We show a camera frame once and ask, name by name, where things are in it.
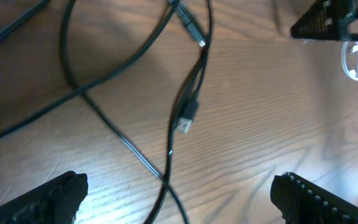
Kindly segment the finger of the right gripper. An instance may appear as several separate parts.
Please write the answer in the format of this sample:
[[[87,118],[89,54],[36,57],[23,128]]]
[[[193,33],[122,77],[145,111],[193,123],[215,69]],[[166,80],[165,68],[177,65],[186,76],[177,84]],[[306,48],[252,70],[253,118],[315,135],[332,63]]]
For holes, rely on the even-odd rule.
[[[319,0],[292,25],[294,39],[358,41],[349,25],[358,20],[358,0]]]

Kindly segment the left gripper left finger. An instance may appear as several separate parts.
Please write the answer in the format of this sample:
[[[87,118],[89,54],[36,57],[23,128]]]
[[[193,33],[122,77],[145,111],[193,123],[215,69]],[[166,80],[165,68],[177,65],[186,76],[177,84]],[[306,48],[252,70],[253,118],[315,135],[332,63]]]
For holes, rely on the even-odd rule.
[[[88,177],[68,171],[0,206],[0,224],[72,224]]]

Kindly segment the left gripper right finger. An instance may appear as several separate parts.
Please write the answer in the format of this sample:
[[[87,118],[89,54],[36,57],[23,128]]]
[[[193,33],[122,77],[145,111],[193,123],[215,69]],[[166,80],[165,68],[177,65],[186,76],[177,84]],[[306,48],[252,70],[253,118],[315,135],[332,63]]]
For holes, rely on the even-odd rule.
[[[357,206],[293,172],[274,177],[270,199],[286,224],[358,224]]]

